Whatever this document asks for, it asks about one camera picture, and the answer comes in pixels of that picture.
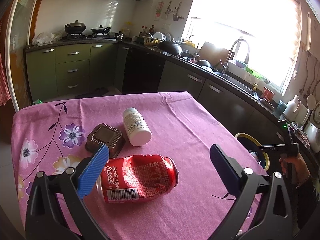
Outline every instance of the faucet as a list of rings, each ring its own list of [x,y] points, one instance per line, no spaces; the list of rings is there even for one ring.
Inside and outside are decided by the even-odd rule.
[[[230,49],[230,51],[229,51],[229,53],[228,53],[226,62],[225,62],[224,65],[223,65],[223,69],[222,69],[221,73],[225,74],[225,73],[227,72],[227,70],[228,70],[228,64],[229,64],[229,60],[230,60],[231,55],[232,55],[233,48],[235,47],[235,45],[236,45],[238,42],[241,42],[241,41],[244,41],[244,42],[248,45],[248,54],[247,54],[247,57],[245,57],[244,63],[246,63],[246,64],[249,63],[249,53],[250,53],[249,43],[248,43],[246,40],[244,40],[244,39],[238,39],[238,40],[236,40],[236,41],[233,43],[233,45],[232,45],[232,47],[231,47],[231,49]]]

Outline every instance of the window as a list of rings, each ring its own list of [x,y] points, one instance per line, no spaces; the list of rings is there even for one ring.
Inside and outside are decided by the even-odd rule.
[[[208,41],[230,49],[245,39],[249,67],[282,92],[299,49],[300,17],[299,0],[193,0],[183,36],[194,35],[199,48]],[[247,50],[241,42],[234,59],[244,61]]]

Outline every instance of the red soda can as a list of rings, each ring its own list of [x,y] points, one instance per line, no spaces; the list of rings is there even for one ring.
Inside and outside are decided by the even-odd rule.
[[[124,203],[155,199],[177,184],[173,160],[149,154],[109,159],[96,186],[106,203]]]

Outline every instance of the checkered cloth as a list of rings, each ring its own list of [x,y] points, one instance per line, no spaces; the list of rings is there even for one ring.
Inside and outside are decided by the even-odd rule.
[[[4,66],[2,64],[1,52],[0,52],[0,106],[5,105],[5,103],[10,99],[10,93],[7,84],[7,78],[4,71]]]

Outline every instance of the coca-cola logo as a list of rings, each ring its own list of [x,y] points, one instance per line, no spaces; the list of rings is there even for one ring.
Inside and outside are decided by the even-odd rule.
[[[107,168],[108,184],[114,184],[115,179],[112,176],[113,169],[110,166],[106,166],[106,168]]]

